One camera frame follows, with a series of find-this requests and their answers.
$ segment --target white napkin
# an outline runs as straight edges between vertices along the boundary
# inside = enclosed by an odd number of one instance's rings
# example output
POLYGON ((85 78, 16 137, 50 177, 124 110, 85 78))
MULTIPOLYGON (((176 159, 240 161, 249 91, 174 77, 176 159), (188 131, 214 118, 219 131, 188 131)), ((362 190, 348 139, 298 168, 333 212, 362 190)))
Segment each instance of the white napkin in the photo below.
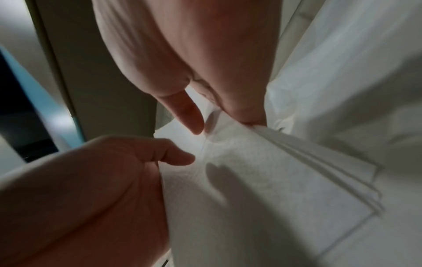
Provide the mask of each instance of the white napkin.
POLYGON ((155 134, 197 156, 160 164, 176 267, 313 265, 380 209, 372 165, 221 111, 206 124, 199 136, 177 121, 155 134))

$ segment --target person's right hand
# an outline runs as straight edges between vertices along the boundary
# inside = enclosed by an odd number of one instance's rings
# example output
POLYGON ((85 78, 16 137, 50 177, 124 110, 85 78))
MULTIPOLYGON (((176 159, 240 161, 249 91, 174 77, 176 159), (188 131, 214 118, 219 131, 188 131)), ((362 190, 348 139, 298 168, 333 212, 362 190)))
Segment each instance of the person's right hand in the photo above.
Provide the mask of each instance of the person's right hand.
POLYGON ((93 0, 122 73, 193 133, 203 118, 189 83, 239 122, 266 124, 264 96, 281 0, 93 0))

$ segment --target hand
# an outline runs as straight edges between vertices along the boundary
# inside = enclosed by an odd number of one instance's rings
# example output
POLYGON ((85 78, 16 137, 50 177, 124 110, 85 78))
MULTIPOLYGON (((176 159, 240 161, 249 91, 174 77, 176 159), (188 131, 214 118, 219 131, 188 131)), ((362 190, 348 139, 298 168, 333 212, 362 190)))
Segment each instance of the hand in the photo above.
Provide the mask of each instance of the hand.
POLYGON ((166 139, 99 138, 1 179, 0 266, 151 266, 168 250, 166 139))
POLYGON ((93 0, 122 73, 193 133, 203 118, 189 83, 234 119, 266 124, 264 96, 281 0, 93 0))

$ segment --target paper towel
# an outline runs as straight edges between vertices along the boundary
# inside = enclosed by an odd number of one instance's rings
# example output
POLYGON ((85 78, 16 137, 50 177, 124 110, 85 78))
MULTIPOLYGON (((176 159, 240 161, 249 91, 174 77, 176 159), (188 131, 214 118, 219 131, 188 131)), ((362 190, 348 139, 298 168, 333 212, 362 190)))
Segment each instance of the paper towel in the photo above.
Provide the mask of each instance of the paper towel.
POLYGON ((176 267, 312 266, 379 212, 374 166, 221 111, 206 125, 200 136, 177 121, 155 134, 197 157, 191 166, 160 164, 176 267))

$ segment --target person's left hand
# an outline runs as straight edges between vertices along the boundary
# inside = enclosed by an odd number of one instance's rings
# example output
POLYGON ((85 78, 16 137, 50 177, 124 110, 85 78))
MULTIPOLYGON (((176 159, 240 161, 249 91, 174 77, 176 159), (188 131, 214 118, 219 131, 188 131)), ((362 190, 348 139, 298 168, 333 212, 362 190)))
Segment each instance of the person's left hand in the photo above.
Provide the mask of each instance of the person's left hand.
POLYGON ((168 250, 166 139, 106 137, 0 180, 0 266, 151 266, 168 250))

